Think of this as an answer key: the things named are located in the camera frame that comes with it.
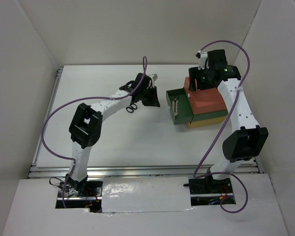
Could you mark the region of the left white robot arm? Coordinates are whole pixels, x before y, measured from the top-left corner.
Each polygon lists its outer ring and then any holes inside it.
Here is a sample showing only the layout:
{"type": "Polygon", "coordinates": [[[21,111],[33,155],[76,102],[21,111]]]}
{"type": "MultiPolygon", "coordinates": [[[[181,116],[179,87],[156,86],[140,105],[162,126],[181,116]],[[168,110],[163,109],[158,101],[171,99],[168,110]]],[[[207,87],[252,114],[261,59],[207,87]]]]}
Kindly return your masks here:
{"type": "Polygon", "coordinates": [[[66,175],[70,191],[82,196],[87,191],[87,166],[91,147],[100,138],[102,123],[121,109],[137,109],[141,101],[144,106],[160,107],[155,81],[156,74],[139,73],[134,81],[120,87],[113,95],[97,103],[78,106],[69,127],[72,140],[72,158],[66,175]]]}

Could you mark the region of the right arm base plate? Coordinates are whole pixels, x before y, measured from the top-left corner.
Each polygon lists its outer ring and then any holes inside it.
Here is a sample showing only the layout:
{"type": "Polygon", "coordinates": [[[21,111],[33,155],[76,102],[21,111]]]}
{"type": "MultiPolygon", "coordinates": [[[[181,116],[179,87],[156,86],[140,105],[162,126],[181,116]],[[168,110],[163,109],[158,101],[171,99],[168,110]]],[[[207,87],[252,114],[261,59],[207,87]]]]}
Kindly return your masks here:
{"type": "Polygon", "coordinates": [[[217,183],[209,183],[204,178],[189,179],[183,186],[189,188],[191,195],[221,195],[233,193],[229,178],[217,183]]]}

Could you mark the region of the green drawer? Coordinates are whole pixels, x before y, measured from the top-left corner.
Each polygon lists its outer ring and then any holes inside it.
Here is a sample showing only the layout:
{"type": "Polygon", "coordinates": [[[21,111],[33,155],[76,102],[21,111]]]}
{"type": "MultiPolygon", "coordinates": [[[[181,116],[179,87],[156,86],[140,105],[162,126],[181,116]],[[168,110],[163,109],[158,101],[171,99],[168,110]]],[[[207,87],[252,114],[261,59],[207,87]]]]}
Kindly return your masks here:
{"type": "Polygon", "coordinates": [[[228,115],[227,110],[200,114],[200,115],[193,114],[187,95],[183,88],[167,90],[166,100],[170,107],[170,114],[171,114],[174,125],[185,124],[188,122],[199,121],[199,120],[210,119],[210,118],[223,117],[228,115]],[[178,115],[176,117],[174,116],[173,107],[172,107],[172,101],[175,96],[179,96],[178,115]]]}

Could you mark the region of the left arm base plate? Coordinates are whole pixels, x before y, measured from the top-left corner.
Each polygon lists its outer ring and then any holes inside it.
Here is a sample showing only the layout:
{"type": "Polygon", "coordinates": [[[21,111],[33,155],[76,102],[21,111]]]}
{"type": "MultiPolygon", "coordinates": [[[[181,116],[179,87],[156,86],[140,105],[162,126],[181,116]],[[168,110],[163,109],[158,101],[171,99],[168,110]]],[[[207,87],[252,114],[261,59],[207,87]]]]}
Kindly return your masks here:
{"type": "Polygon", "coordinates": [[[102,197],[103,181],[88,181],[79,190],[75,190],[67,184],[62,192],[64,182],[59,184],[58,199],[64,198],[65,201],[73,200],[100,200],[102,197]]]}

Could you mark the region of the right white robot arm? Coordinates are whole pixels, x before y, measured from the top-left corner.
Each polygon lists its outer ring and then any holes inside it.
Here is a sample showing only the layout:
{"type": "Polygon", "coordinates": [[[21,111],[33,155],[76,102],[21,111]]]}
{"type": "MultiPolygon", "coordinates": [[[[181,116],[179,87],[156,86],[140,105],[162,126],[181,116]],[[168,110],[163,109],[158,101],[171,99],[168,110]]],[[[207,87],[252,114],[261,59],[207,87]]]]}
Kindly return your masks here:
{"type": "Polygon", "coordinates": [[[258,156],[268,137],[268,130],[254,118],[241,86],[241,75],[236,66],[229,65],[225,50],[198,51],[198,67],[189,69],[190,89],[217,89],[227,107],[225,119],[232,125],[231,135],[223,142],[221,157],[207,170],[204,186],[214,193],[227,184],[229,174],[238,166],[258,156]]]}

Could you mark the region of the yellow bottom drawer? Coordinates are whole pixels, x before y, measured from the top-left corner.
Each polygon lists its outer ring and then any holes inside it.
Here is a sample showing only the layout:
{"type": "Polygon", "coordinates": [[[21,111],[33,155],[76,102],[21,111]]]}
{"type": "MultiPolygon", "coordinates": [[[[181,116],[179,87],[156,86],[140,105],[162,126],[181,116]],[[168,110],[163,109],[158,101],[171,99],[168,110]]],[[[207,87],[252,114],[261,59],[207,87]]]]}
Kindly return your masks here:
{"type": "Polygon", "coordinates": [[[226,116],[188,122],[186,124],[186,126],[187,126],[187,128],[191,129],[191,128],[198,128],[198,127],[203,127],[203,126],[215,125],[215,124],[222,123],[225,120],[225,118],[226,118],[226,116]]]}

